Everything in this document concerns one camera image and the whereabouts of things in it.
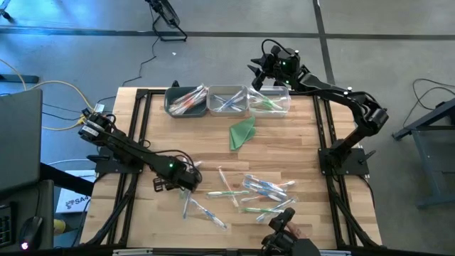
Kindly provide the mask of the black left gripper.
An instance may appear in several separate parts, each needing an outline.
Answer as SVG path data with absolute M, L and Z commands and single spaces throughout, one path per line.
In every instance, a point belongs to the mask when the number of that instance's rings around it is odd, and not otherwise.
M 155 172 L 156 177 L 168 182 L 168 191 L 180 188 L 195 192 L 203 178 L 198 168 L 176 157 L 165 157 L 163 161 L 159 162 Z

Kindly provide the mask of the clear plastic bin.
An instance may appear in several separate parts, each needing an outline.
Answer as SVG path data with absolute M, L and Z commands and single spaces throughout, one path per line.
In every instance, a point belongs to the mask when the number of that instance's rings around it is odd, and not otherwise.
M 253 107 L 250 106 L 250 100 L 249 100 L 249 89 L 250 88 L 251 87 L 248 88 L 249 111 L 252 110 L 252 109 L 257 109 L 257 108 L 253 108 Z M 281 107 L 284 108 L 283 111 L 287 111 L 287 112 L 289 111 L 289 109 L 291 107 L 291 97 L 290 97 L 289 91 L 288 91 L 288 89 L 286 87 L 282 87 L 282 86 L 278 86 L 278 87 L 266 86 L 266 87 L 262 87 L 261 90 L 258 91 L 258 92 L 260 92 L 261 94 L 267 96 L 271 100 L 274 100 L 278 105 L 280 105 Z M 281 117 L 264 117 L 264 118 L 281 118 Z

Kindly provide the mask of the light grey plastic bin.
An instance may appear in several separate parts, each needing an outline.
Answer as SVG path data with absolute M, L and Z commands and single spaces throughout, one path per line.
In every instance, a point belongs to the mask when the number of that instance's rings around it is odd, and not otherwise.
M 245 97 L 238 102 L 237 105 L 245 107 L 245 110 L 241 112 L 216 112 L 215 108 L 221 106 L 221 104 L 211 98 L 212 95 L 218 95 L 229 100 L 232 96 L 237 94 L 239 91 L 242 91 L 245 94 Z M 248 111 L 248 99 L 247 99 L 247 88 L 244 85 L 213 85 L 208 88 L 207 94 L 207 108 L 212 116 L 218 117 L 241 117 L 245 116 Z

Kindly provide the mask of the green cloth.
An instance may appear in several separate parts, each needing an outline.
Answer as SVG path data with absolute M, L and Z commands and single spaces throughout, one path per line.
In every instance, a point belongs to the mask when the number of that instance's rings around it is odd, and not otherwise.
M 245 142 L 249 141 L 256 133 L 255 117 L 250 117 L 229 128 L 230 150 L 238 150 Z

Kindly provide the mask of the dark grey plastic bin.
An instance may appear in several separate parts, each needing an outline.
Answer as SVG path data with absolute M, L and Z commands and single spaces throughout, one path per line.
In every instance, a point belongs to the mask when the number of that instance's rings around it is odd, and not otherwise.
M 206 91 L 208 94 L 208 89 L 205 85 L 203 85 L 205 89 L 203 91 Z M 164 109 L 167 114 L 169 114 L 173 118 L 178 118 L 178 115 L 171 114 L 169 112 L 169 107 L 172 105 L 173 101 L 178 97 L 177 87 L 171 87 L 165 91 L 165 100 L 164 100 Z

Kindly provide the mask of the person's hand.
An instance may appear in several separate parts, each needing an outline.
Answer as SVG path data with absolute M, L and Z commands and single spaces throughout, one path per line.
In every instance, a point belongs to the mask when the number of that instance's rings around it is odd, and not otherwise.
M 305 235 L 301 229 L 293 222 L 287 223 L 287 230 L 297 239 L 307 239 L 307 235 Z

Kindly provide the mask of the white printed cardboard box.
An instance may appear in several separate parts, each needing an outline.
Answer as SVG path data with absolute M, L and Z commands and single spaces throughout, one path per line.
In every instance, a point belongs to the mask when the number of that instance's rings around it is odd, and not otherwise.
M 67 174 L 77 176 L 93 183 L 96 179 L 94 170 L 68 170 Z M 86 196 L 68 189 L 62 188 L 56 207 L 56 213 L 80 213 L 83 212 L 90 196 Z

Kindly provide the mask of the black diagonal strut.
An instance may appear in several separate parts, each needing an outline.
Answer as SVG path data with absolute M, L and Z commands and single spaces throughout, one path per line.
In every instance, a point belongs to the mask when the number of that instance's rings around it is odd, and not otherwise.
M 94 188 L 93 182 L 73 176 L 44 163 L 40 163 L 40 180 L 52 180 L 56 186 L 84 196 L 91 196 Z

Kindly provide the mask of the yellow object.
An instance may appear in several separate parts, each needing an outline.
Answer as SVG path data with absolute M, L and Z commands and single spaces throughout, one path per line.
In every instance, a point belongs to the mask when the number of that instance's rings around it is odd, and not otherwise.
M 53 235 L 61 235 L 67 228 L 66 222 L 61 219 L 53 219 Z

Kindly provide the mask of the dark side desk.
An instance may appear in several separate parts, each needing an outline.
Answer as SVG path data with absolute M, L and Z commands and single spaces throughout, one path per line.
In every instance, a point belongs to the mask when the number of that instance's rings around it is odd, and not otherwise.
M 25 220 L 33 216 L 43 218 L 41 244 L 35 250 L 45 250 L 53 247 L 54 209 L 52 181 L 41 181 L 11 193 L 0 195 L 0 204 L 5 203 L 13 203 L 15 205 L 15 243 L 0 248 L 0 253 L 23 251 L 19 249 L 18 235 Z

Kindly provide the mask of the black computer mouse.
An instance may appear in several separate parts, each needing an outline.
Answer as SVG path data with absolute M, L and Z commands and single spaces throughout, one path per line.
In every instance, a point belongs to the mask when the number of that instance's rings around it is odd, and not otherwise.
M 41 244 L 43 218 L 33 216 L 25 220 L 18 235 L 19 249 L 23 251 L 38 249 Z

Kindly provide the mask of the grey computer monitor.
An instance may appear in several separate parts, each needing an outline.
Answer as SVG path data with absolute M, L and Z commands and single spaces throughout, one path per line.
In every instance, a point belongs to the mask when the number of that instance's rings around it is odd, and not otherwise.
M 0 97 L 0 193 L 39 179 L 42 90 Z

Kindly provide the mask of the backlit black keyboard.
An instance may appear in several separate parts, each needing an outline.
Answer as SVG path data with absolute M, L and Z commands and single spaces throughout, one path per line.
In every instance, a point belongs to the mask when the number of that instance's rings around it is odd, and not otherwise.
M 15 205 L 13 203 L 0 204 L 0 248 L 15 243 Z

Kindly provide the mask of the black flat bar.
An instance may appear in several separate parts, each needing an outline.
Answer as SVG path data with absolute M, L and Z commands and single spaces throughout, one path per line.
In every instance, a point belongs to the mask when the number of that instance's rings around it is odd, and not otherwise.
M 18 75 L 0 74 L 0 82 L 38 83 L 39 77 L 35 75 L 24 75 L 19 77 Z

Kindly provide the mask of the grey steel table frame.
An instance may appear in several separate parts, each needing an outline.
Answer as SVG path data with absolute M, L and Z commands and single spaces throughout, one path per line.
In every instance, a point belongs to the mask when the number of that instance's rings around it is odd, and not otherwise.
M 455 192 L 448 191 L 445 180 L 447 174 L 455 174 L 455 124 L 435 124 L 450 116 L 455 118 L 455 98 L 392 134 L 396 141 L 412 136 L 419 152 L 431 195 L 418 201 L 418 208 L 455 203 Z

